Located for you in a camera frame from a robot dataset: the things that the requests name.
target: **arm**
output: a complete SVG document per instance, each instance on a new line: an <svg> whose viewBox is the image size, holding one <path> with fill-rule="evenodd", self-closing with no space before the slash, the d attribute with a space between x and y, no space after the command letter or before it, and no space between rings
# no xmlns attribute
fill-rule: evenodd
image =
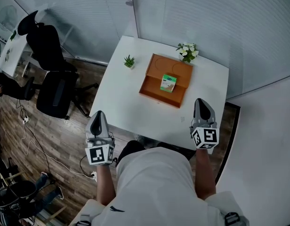
<svg viewBox="0 0 290 226"><path fill-rule="evenodd" d="M203 200L216 193L213 169L206 149L196 150L195 192Z"/></svg>
<svg viewBox="0 0 290 226"><path fill-rule="evenodd" d="M108 205L116 197L109 165L97 166L97 201Z"/></svg>

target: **white flower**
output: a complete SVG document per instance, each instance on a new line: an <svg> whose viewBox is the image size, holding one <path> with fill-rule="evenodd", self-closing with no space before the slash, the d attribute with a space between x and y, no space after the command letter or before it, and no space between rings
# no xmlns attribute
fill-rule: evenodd
<svg viewBox="0 0 290 226"><path fill-rule="evenodd" d="M182 56L185 56L185 55L188 54L188 53L187 53L188 50L189 50L189 48L186 47L186 46L184 46L183 48L180 48L180 49L179 49L179 53L182 54Z"/></svg>
<svg viewBox="0 0 290 226"><path fill-rule="evenodd" d="M193 43L184 43L184 45L189 46L189 47L194 47Z"/></svg>
<svg viewBox="0 0 290 226"><path fill-rule="evenodd" d="M194 57L197 57L197 55L198 55L198 50L197 50L197 51L194 51L194 52L192 52L192 55L193 55Z"/></svg>

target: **strap buckle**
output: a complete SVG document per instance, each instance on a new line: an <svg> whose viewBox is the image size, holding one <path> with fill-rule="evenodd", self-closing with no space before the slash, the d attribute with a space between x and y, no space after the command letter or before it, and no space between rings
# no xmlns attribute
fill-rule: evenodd
<svg viewBox="0 0 290 226"><path fill-rule="evenodd" d="M238 213L230 212L227 215L225 215L226 226L230 226L230 225L235 224L237 222L240 222L240 217L239 217Z"/></svg>

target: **desk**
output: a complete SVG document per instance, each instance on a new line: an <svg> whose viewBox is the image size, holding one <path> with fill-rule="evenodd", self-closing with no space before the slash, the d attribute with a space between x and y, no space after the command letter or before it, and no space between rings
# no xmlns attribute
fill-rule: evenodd
<svg viewBox="0 0 290 226"><path fill-rule="evenodd" d="M9 38L0 55L0 69L13 77L17 64L22 56L22 53L26 45L27 45L26 35L25 36L16 35L12 41ZM10 51L9 58L7 61L5 61L8 50Z"/></svg>
<svg viewBox="0 0 290 226"><path fill-rule="evenodd" d="M122 36L105 71L90 116L105 113L113 126L158 141L196 150L189 127L197 98L207 101L220 126L226 100L229 69L198 56L192 61L193 73L182 106L170 105L139 94L152 54L178 60L175 47ZM124 66L124 57L135 57L135 68Z"/></svg>

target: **orange tray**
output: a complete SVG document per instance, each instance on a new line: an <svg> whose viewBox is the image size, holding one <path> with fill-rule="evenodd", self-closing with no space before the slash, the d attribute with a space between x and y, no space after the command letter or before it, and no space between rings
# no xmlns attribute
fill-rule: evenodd
<svg viewBox="0 0 290 226"><path fill-rule="evenodd" d="M192 70L191 65L153 54L139 93L180 108L190 83ZM172 93L160 89L164 74L177 78Z"/></svg>

